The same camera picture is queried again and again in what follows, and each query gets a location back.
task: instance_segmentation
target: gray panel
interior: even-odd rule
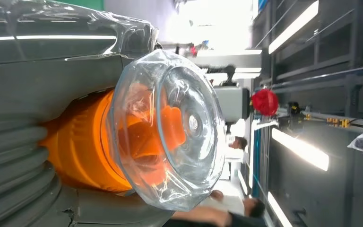
[[[239,87],[215,87],[226,122],[237,122],[243,113],[243,90]]]

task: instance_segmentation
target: black hair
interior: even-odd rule
[[[244,150],[245,147],[247,146],[247,140],[244,137],[239,137],[239,136],[236,136],[234,139],[239,141],[240,149]]]
[[[236,67],[234,65],[226,66],[225,71],[227,74],[227,80],[232,80],[235,70],[236,70]]]
[[[260,218],[264,214],[265,211],[265,204],[257,198],[257,202],[255,203],[254,208],[252,208],[250,217],[253,218]]]

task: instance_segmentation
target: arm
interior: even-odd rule
[[[195,207],[187,212],[176,211],[173,214],[172,219],[209,223],[217,227],[227,227],[230,226],[232,222],[232,217],[228,212],[201,206]]]

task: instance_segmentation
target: white wall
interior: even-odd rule
[[[172,0],[104,0],[105,11],[143,19],[159,28],[160,42],[180,42],[188,34],[188,20],[181,18]]]

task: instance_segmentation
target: gray plastic housing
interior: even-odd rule
[[[58,19],[75,22],[53,22]],[[36,39],[19,40],[20,33]],[[63,39],[39,39],[50,34]],[[90,37],[58,36],[69,34],[117,39],[110,48]],[[47,162],[48,150],[38,146],[47,135],[41,122],[58,117],[74,99],[115,87],[126,64],[153,50],[156,30],[145,21],[73,5],[0,0],[0,37],[5,37],[0,39],[0,226],[162,226],[172,212],[136,195],[61,185]]]

